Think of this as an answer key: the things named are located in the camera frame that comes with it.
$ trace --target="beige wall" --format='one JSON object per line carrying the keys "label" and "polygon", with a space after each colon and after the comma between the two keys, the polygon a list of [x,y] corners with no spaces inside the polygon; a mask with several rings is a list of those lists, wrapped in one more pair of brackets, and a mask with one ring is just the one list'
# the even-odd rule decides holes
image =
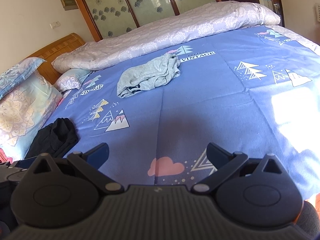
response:
{"label": "beige wall", "polygon": [[320,0],[282,0],[285,27],[320,44],[315,3]]}
{"label": "beige wall", "polygon": [[72,32],[93,41],[80,10],[64,11],[60,0],[0,0],[0,73]]}

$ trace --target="robotic hand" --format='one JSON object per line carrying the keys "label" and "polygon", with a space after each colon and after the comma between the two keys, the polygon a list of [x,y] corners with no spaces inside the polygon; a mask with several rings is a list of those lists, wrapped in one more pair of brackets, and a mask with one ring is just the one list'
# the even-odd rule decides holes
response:
{"label": "robotic hand", "polygon": [[218,170],[190,191],[125,190],[98,171],[108,156],[104,143],[66,159],[44,153],[0,165],[0,220],[14,229],[6,239],[310,239],[295,225],[301,195],[275,155],[251,159],[210,143]]}

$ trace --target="mattress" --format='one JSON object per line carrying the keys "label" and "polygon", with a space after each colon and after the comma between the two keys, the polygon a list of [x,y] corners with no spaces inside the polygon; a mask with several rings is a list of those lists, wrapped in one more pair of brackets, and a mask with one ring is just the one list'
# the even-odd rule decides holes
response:
{"label": "mattress", "polygon": [[[181,76],[120,99],[122,72],[165,53]],[[215,171],[214,142],[252,158],[278,156],[304,199],[320,192],[320,57],[266,26],[232,30],[120,62],[89,75],[45,125],[69,118],[79,136],[71,150],[106,142],[100,171],[130,184],[187,187]]]}

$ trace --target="pink cloud print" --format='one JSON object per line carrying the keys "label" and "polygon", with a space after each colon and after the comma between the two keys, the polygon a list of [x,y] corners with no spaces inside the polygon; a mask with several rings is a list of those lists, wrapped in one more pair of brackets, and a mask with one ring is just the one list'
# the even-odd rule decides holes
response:
{"label": "pink cloud print", "polygon": [[184,171],[184,166],[182,163],[173,163],[169,157],[161,157],[160,159],[154,158],[151,162],[150,169],[148,170],[148,175],[156,177],[177,175]]}

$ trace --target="folded clothing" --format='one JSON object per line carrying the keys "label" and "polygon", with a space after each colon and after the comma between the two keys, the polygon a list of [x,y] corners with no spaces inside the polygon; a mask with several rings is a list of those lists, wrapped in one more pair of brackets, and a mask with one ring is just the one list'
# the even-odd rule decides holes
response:
{"label": "folded clothing", "polygon": [[151,90],[168,84],[180,76],[180,60],[176,55],[164,54],[149,62],[125,70],[117,85],[117,96],[126,98],[142,90]]}
{"label": "folded clothing", "polygon": [[49,153],[54,158],[63,157],[78,141],[73,123],[68,118],[58,118],[38,131],[25,159],[41,153]]}

